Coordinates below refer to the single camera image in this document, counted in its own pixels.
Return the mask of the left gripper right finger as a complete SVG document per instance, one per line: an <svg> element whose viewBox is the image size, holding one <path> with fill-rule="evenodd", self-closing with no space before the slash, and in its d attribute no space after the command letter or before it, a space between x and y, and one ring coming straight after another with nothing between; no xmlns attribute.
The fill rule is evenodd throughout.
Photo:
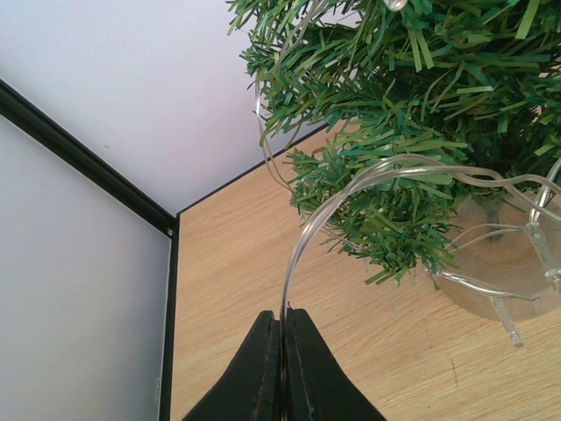
<svg viewBox="0 0 561 421"><path fill-rule="evenodd" d="M289 420L383 420L347 377L304 309L284 324L285 400Z"/></svg>

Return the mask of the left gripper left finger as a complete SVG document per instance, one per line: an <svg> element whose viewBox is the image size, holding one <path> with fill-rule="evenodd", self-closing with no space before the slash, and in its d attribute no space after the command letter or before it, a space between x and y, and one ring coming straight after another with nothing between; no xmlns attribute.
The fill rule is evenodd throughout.
<svg viewBox="0 0 561 421"><path fill-rule="evenodd" d="M272 311L260 312L220 379L184 418L191 421L281 418L280 323Z"/></svg>

